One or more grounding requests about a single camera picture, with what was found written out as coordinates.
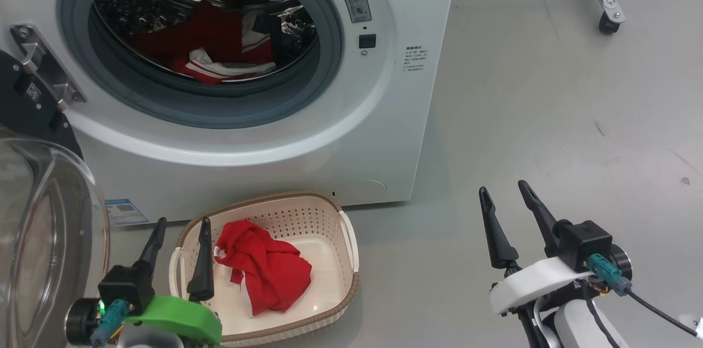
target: door hinge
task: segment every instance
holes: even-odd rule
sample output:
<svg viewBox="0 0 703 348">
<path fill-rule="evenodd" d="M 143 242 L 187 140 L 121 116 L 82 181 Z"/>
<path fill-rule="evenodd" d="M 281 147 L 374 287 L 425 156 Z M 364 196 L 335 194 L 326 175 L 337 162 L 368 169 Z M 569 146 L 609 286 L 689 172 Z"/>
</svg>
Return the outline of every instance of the door hinge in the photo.
<svg viewBox="0 0 703 348">
<path fill-rule="evenodd" d="M 15 25 L 10 28 L 10 33 L 25 53 L 20 60 L 23 70 L 42 81 L 56 99 L 59 110 L 65 110 L 72 103 L 86 102 L 73 78 L 68 75 L 35 26 Z"/>
</svg>

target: basket handle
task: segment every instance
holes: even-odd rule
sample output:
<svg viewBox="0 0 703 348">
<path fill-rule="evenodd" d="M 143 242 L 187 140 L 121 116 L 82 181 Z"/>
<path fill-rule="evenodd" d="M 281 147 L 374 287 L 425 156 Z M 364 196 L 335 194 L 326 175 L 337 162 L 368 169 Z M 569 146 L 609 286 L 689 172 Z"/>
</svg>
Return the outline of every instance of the basket handle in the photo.
<svg viewBox="0 0 703 348">
<path fill-rule="evenodd" d="M 352 226 L 352 221 L 349 220 L 347 214 L 344 211 L 339 211 L 339 215 L 342 217 L 342 228 L 346 234 L 344 234 L 344 240 L 347 241 L 347 249 L 349 250 L 349 261 L 351 261 L 351 267 L 355 273 L 359 272 L 359 247 L 356 244 L 356 234 L 354 234 L 354 227 Z"/>
<path fill-rule="evenodd" d="M 183 248 L 176 247 L 174 252 L 171 254 L 171 261 L 169 262 L 169 290 L 171 290 L 171 296 L 176 296 L 177 298 L 182 298 L 187 300 L 181 295 L 181 290 L 178 288 L 178 282 L 176 282 L 176 272 L 180 268 L 181 271 L 181 283 L 186 280 L 186 268 L 183 256 L 181 256 L 181 250 Z"/>
</svg>

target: washing machine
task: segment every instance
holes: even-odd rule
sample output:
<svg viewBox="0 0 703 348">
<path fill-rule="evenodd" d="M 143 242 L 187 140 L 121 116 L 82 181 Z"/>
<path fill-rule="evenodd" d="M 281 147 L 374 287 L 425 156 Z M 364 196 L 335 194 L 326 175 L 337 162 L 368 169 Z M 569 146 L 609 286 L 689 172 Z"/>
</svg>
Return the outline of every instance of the washing machine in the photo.
<svg viewBox="0 0 703 348">
<path fill-rule="evenodd" d="M 136 33 L 183 25 L 203 1 L 255 14 L 276 67 L 201 83 L 136 45 Z M 412 194 L 449 8 L 450 0 L 0 0 L 0 48 L 46 85 L 28 85 L 25 99 L 68 118 L 60 123 L 75 131 L 114 224 L 190 220 L 302 189 L 342 205 L 386 203 Z M 221 28 L 198 31 L 218 38 Z"/>
</svg>

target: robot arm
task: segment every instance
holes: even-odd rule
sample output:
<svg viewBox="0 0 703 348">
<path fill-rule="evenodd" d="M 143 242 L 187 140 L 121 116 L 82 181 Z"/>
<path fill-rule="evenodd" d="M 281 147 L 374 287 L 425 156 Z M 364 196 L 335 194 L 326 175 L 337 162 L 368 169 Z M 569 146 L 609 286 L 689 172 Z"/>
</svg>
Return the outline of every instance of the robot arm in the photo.
<svg viewBox="0 0 703 348">
<path fill-rule="evenodd" d="M 73 303 L 65 322 L 71 345 L 105 346 L 120 336 L 120 348 L 173 346 L 190 348 L 221 343 L 222 325 L 201 301 L 214 296 L 210 220 L 200 227 L 200 252 L 189 300 L 156 296 L 151 286 L 156 257 L 164 241 L 166 218 L 151 233 L 139 260 L 132 266 L 114 266 L 98 284 L 101 298 Z"/>
<path fill-rule="evenodd" d="M 486 188 L 479 190 L 479 198 L 490 264 L 505 270 L 505 280 L 490 289 L 490 305 L 502 316 L 518 316 L 530 348 L 627 348 L 620 333 L 593 303 L 593 298 L 610 290 L 632 296 L 678 328 L 701 338 L 695 330 L 632 293 L 630 259 L 612 243 L 610 234 L 592 221 L 576 225 L 568 220 L 556 221 L 526 181 L 518 182 L 518 186 L 525 205 L 535 216 L 547 256 L 527 268 L 517 264 L 517 250 L 508 243 Z"/>
</svg>

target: red cloth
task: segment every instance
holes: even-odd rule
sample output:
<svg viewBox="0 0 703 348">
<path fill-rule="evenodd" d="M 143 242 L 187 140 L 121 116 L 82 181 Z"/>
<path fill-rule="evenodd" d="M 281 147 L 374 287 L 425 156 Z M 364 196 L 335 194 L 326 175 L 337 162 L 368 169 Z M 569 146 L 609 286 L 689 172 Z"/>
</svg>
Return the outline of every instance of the red cloth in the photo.
<svg viewBox="0 0 703 348">
<path fill-rule="evenodd" d="M 246 32 L 243 24 L 248 24 Z M 173 70 L 194 76 L 204 83 L 218 83 L 228 76 L 217 73 L 208 76 L 202 72 L 193 75 L 192 70 L 186 68 L 191 51 L 202 48 L 214 63 L 270 63 L 273 53 L 268 36 L 243 44 L 243 35 L 251 33 L 251 26 L 253 20 L 243 23 L 239 13 L 223 12 L 211 3 L 201 1 L 193 6 L 190 20 L 161 31 L 137 33 L 132 38 L 140 51 L 167 63 Z"/>
<path fill-rule="evenodd" d="M 310 285 L 312 266 L 300 251 L 248 220 L 227 223 L 216 246 L 226 255 L 215 261 L 232 268 L 230 281 L 241 283 L 246 276 L 254 316 L 286 312 Z"/>
</svg>

